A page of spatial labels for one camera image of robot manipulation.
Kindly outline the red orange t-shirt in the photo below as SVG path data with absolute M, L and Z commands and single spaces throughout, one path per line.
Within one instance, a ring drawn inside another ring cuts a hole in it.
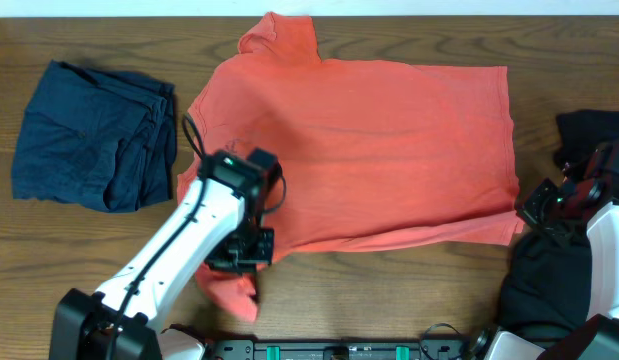
M 522 230 L 503 66 L 324 59 L 307 16 L 268 13 L 189 107 L 208 151 L 275 154 L 275 259 Z

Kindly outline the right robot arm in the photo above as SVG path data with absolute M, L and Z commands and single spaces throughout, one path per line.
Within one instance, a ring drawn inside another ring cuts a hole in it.
M 517 211 L 530 231 L 473 358 L 619 359 L 619 140 L 567 167 L 562 185 L 544 180 Z

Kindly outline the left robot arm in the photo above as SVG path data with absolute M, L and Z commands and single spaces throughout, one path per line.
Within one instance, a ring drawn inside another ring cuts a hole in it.
M 52 359 L 202 359 L 205 342 L 165 328 L 171 308 L 203 264 L 243 274 L 273 258 L 274 231 L 262 224 L 282 179 L 278 158 L 206 157 L 175 212 L 117 274 L 88 295 L 70 290 L 56 307 Z

